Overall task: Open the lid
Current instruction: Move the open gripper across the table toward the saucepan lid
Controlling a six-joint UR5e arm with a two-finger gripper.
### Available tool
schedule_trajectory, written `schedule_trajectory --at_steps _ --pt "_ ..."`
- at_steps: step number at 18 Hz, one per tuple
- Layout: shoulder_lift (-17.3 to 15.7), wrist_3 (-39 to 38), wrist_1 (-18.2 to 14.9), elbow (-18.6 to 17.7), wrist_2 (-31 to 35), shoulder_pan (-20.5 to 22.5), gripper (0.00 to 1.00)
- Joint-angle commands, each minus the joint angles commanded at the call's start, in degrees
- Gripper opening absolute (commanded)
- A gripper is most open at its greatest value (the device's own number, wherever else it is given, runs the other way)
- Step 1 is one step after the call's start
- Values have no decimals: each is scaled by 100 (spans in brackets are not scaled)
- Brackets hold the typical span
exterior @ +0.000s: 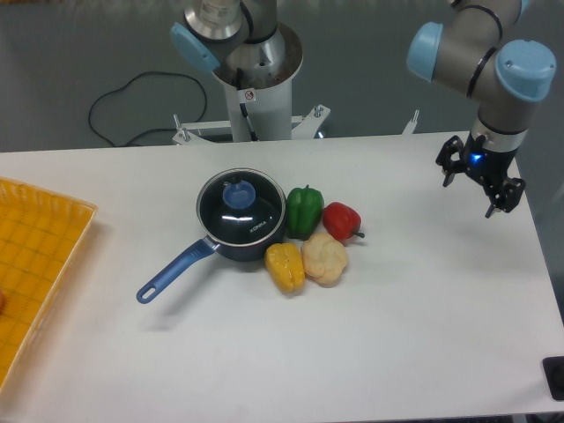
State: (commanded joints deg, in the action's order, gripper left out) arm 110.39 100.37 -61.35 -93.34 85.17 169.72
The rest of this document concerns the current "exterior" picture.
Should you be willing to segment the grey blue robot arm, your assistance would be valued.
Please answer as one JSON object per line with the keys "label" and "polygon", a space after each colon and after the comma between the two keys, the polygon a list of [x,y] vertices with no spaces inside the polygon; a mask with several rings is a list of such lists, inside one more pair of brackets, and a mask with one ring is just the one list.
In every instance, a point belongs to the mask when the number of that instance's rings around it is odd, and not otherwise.
{"label": "grey blue robot arm", "polygon": [[[479,104],[466,140],[453,137],[436,162],[445,182],[465,174],[485,191],[490,212],[518,206],[525,183],[508,176],[538,104],[556,71],[552,51],[535,41],[504,42],[524,1],[455,1],[450,26],[429,22],[414,36],[410,72]],[[313,136],[320,120],[292,122],[292,81],[303,61],[301,41],[278,21],[273,1],[195,1],[170,31],[180,56],[212,74],[226,95],[234,141]]]}

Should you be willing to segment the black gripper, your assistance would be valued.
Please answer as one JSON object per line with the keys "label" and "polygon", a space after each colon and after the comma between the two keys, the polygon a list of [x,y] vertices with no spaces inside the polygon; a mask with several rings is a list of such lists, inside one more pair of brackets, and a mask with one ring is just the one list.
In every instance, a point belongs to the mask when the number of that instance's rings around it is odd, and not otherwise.
{"label": "black gripper", "polygon": [[457,174],[466,174],[480,184],[490,200],[485,217],[496,212],[512,212],[520,203],[525,180],[509,178],[508,168],[516,156],[516,149],[495,151],[486,144],[486,135],[470,135],[466,142],[459,136],[448,139],[439,151],[435,163],[442,168],[442,187],[448,187]]}

